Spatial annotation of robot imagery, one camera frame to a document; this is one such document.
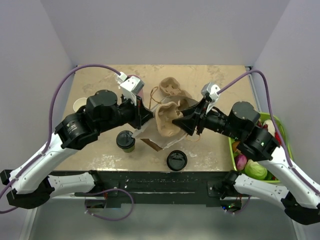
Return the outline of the brown paper bag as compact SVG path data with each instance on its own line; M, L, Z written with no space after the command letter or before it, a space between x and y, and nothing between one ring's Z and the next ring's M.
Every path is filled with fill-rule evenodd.
M133 132L133 137L142 140L156 151L164 150L180 142L187 133L172 123L183 117L185 110L197 103L196 100L184 95L168 95L149 109L153 118L144 124L140 130Z

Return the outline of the cardboard two-cup carrier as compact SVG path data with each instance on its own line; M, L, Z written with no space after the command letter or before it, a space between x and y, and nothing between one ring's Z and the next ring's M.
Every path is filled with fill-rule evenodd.
M172 123L172 120L181 118L183 115L179 110L179 104L170 101L160 104L155 111L156 126L162 137L173 137L177 135L181 129Z

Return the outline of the black cup lid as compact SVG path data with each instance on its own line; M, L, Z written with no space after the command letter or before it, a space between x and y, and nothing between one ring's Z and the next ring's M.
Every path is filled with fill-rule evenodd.
M133 133L129 130L121 131L116 137L116 144L118 147L135 143L136 140L133 137Z

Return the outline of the green paper coffee cup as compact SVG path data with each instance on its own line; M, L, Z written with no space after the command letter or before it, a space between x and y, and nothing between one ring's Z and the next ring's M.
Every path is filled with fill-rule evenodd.
M135 143L130 143L127 145L121 145L120 148L125 152L125 153L131 153L135 150Z

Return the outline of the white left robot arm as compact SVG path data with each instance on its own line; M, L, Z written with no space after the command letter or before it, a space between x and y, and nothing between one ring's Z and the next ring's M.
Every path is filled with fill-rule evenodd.
M104 184L97 171L78 175L57 176L52 171L65 159L98 140L101 133L129 124L140 129L153 118L141 97L136 103L109 90L100 90L87 98L77 112L65 117L55 128L42 151L15 170L3 170L0 178L8 204L14 208L33 209L50 198L70 193L90 193L99 196Z

